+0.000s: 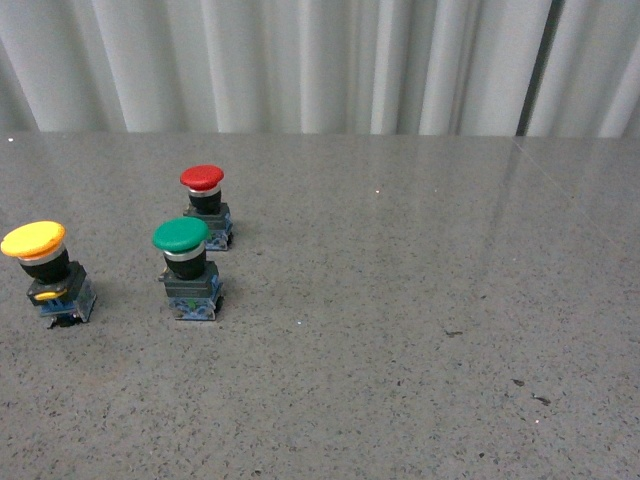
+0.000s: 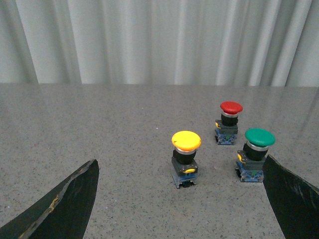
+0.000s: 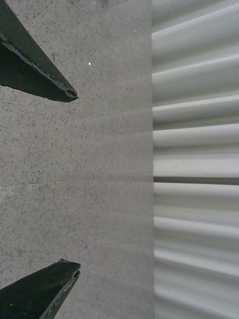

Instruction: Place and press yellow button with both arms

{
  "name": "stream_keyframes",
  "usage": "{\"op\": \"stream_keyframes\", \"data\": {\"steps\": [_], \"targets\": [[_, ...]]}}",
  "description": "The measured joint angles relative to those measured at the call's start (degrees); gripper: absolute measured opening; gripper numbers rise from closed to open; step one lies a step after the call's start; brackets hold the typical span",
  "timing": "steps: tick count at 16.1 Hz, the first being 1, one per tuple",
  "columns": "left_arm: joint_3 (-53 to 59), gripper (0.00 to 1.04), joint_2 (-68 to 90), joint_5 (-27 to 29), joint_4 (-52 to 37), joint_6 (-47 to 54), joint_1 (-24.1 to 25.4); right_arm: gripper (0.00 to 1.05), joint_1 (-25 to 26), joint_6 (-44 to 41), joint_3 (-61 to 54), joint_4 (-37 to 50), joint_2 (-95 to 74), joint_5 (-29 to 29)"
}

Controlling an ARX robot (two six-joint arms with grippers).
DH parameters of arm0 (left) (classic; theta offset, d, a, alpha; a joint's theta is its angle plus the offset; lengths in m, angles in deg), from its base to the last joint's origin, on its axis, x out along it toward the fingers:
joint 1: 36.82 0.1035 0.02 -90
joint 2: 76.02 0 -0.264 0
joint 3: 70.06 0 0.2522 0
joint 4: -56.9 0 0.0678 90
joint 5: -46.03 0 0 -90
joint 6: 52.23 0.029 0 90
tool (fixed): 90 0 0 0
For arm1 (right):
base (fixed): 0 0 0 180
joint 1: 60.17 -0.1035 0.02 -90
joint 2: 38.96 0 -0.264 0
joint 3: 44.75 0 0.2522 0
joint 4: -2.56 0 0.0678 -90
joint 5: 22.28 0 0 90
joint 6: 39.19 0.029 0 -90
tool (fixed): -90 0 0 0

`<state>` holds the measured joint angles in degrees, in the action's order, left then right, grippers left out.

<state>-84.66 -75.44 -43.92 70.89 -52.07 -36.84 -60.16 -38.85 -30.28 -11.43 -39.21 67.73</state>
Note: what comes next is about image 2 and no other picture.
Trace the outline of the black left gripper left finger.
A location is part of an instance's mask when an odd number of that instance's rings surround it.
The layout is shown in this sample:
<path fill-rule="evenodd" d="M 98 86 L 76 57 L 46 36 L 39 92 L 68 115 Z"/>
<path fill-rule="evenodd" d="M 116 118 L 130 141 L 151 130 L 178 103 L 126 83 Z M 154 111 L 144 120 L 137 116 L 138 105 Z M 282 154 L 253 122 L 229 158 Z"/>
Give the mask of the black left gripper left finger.
<path fill-rule="evenodd" d="M 83 164 L 35 204 L 1 227 L 2 239 L 81 239 L 96 198 L 99 165 Z"/>

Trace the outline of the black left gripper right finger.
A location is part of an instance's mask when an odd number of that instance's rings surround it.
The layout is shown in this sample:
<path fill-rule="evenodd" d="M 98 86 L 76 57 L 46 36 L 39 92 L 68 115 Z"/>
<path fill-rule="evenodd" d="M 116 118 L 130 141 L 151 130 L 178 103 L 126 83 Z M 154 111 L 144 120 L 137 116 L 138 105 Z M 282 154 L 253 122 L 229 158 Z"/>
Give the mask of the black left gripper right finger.
<path fill-rule="evenodd" d="M 264 187 L 287 239 L 319 237 L 319 189 L 268 155 L 263 165 Z"/>

